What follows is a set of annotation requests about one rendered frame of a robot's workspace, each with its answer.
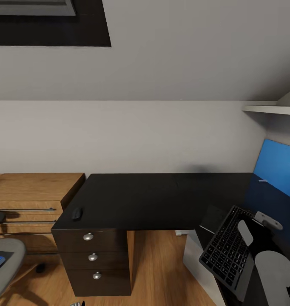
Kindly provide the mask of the notebook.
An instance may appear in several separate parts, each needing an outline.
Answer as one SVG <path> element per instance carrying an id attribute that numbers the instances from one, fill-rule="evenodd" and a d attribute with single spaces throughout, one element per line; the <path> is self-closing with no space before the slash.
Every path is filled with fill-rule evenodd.
<path id="1" fill-rule="evenodd" d="M 207 231 L 215 234 L 227 214 L 227 211 L 209 205 L 208 210 L 206 211 L 205 216 L 200 224 L 200 227 L 203 227 Z"/>

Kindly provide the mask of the keyboard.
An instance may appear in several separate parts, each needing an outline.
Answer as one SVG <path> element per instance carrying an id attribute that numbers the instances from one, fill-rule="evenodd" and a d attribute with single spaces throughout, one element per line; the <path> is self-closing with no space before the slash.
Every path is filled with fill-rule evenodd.
<path id="1" fill-rule="evenodd" d="M 244 302 L 255 263 L 238 230 L 239 214 L 246 214 L 252 219 L 255 217 L 234 205 L 201 254 L 199 262 L 231 290 L 239 301 Z M 262 221 L 261 224 L 267 223 Z"/>

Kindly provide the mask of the mouse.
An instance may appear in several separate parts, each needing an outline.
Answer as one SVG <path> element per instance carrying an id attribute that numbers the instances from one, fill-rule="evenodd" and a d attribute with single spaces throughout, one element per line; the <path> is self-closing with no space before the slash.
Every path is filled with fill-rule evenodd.
<path id="1" fill-rule="evenodd" d="M 71 213 L 71 218 L 72 219 L 80 218 L 81 214 L 82 214 L 82 208 L 78 207 L 78 208 L 74 209 L 74 211 Z"/>

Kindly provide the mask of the swivel chair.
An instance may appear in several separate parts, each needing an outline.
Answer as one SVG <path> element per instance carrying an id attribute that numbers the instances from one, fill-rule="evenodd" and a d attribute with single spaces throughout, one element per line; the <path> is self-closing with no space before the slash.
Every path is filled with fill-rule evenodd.
<path id="1" fill-rule="evenodd" d="M 0 222 L 5 218 L 6 214 L 0 212 Z M 45 265 L 36 263 L 14 279 L 26 258 L 26 253 L 27 246 L 24 241 L 18 238 L 0 238 L 0 256 L 5 258 L 5 261 L 0 265 L 0 297 L 35 267 L 37 268 L 36 273 L 43 272 Z"/>

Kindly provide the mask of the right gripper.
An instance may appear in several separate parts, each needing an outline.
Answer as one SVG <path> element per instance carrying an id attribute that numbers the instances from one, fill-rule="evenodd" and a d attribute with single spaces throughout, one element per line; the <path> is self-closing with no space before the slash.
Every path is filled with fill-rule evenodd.
<path id="1" fill-rule="evenodd" d="M 247 216 L 246 214 L 239 214 L 238 216 L 239 220 L 250 220 L 252 219 L 250 216 Z M 271 230 L 267 228 L 265 225 L 263 225 L 265 228 L 263 229 L 271 238 L 274 236 L 274 234 L 271 233 Z"/>

